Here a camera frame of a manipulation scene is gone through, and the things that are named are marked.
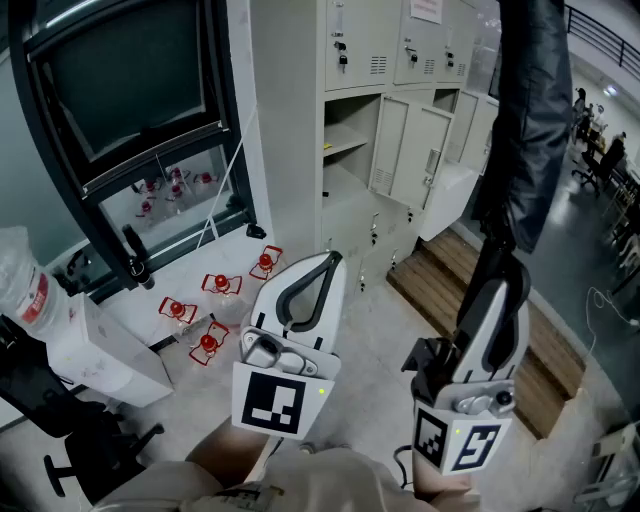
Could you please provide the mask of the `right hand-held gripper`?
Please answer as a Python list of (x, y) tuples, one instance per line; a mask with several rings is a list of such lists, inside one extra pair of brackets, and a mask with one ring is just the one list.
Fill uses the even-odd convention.
[(512, 423), (515, 382), (508, 379), (528, 346), (531, 279), (518, 259), (506, 259), (500, 277), (483, 285), (456, 328), (454, 383), (432, 404), (414, 398), (412, 449), (441, 474), (485, 468)]

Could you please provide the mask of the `person's right forearm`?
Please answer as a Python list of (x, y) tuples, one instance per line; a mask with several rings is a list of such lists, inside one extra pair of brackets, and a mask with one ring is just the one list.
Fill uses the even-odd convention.
[(471, 489), (468, 475), (443, 476), (416, 451), (412, 452), (412, 476), (415, 497), (427, 502), (442, 493), (466, 492)]

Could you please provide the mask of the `person's left forearm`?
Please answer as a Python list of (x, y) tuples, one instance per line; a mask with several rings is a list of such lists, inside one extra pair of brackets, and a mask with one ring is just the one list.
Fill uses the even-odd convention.
[(204, 469), (224, 489), (243, 483), (264, 451), (270, 436), (246, 430), (227, 418), (202, 439), (185, 461)]

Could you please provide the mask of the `person's beige clothing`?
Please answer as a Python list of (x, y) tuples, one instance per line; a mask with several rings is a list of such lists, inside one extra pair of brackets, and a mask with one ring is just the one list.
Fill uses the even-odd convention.
[(262, 478), (225, 489), (192, 462), (163, 462), (111, 492), (91, 512), (483, 512), (473, 490), (430, 501), (401, 489), (388, 468), (344, 448), (269, 459)]

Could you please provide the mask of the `black railing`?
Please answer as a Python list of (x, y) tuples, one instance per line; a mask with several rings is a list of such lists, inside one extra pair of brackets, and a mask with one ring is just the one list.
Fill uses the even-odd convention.
[(640, 50), (583, 11), (567, 5), (565, 25), (569, 35), (595, 48), (623, 71), (640, 81)]

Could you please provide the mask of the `black cylinder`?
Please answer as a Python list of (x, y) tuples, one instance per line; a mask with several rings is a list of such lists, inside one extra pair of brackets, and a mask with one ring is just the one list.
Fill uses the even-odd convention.
[(139, 257), (129, 260), (129, 272), (133, 280), (145, 290), (151, 290), (155, 286), (155, 280), (146, 268), (145, 263)]

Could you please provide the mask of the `white water dispenser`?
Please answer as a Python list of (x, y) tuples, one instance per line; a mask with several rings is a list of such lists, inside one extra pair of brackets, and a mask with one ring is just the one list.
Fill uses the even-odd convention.
[(162, 359), (86, 294), (69, 299), (47, 357), (57, 375), (135, 407), (174, 391)]

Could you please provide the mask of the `black window frame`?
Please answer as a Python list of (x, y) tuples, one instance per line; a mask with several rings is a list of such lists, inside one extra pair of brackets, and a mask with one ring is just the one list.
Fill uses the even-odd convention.
[(84, 241), (52, 266), (69, 294), (139, 285), (256, 224), (227, 0), (0, 0), (23, 115)]

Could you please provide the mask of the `red-capped clear water bottle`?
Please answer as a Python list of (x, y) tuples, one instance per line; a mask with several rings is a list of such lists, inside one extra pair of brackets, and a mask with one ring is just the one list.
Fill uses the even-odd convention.
[(206, 367), (229, 335), (230, 330), (227, 326), (217, 321), (210, 322), (204, 332), (197, 337), (197, 343), (191, 348), (189, 357), (195, 363)]
[(267, 245), (259, 255), (257, 263), (252, 267), (249, 276), (258, 281), (268, 281), (285, 267), (283, 250)]
[(243, 278), (241, 276), (227, 277), (224, 274), (206, 274), (201, 284), (201, 290), (216, 304), (228, 305), (241, 299), (242, 285)]
[(178, 327), (190, 326), (197, 312), (197, 304), (181, 302), (168, 296), (162, 300), (158, 308), (161, 316), (169, 318)]

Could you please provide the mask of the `black office chair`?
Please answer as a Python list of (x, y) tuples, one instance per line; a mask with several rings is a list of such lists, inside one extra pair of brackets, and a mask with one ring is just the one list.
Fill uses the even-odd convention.
[(138, 455), (154, 436), (164, 432), (157, 423), (141, 437), (124, 433), (122, 415), (108, 411), (101, 402), (78, 399), (49, 366), (44, 343), (3, 315), (0, 399), (44, 433), (64, 440), (67, 467), (57, 467), (49, 455), (44, 457), (51, 486), (63, 497), (61, 480), (74, 477), (92, 505), (142, 473)]

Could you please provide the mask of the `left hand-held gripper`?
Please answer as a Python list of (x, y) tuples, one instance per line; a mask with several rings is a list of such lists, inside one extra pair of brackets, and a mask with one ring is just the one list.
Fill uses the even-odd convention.
[[(341, 369), (331, 352), (346, 279), (346, 262), (332, 250), (295, 262), (263, 285), (252, 310), (255, 327), (242, 331), (241, 359), (233, 365), (233, 425), (306, 437)], [(294, 331), (296, 342), (267, 331)]]

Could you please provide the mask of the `grey metal locker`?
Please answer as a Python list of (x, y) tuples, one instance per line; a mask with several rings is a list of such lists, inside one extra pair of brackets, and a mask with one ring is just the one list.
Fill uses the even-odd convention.
[(434, 24), (410, 0), (251, 0), (250, 22), (275, 241), (288, 262), (341, 253), (352, 299), (469, 202), (497, 114), (473, 85), (496, 56), (498, 1), (443, 0)]

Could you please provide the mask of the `black swivel chair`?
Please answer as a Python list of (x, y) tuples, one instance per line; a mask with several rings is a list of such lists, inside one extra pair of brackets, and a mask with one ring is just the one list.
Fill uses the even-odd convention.
[(600, 188), (598, 184), (598, 178), (595, 171), (597, 170), (599, 163), (589, 154), (588, 151), (581, 153), (580, 161), (576, 163), (577, 167), (571, 171), (573, 177), (579, 177), (579, 185), (584, 188), (586, 185), (590, 185), (593, 189), (595, 197), (600, 196)]

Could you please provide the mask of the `large clear water jug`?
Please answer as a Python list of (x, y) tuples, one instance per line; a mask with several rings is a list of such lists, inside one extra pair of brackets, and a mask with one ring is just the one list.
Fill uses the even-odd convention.
[(37, 262), (23, 226), (0, 228), (0, 313), (50, 343), (62, 329), (68, 296)]

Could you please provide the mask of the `white paper notice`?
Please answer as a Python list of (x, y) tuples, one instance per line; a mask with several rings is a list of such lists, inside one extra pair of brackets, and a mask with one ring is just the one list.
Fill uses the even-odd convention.
[(443, 0), (410, 0), (410, 17), (422, 21), (441, 24)]

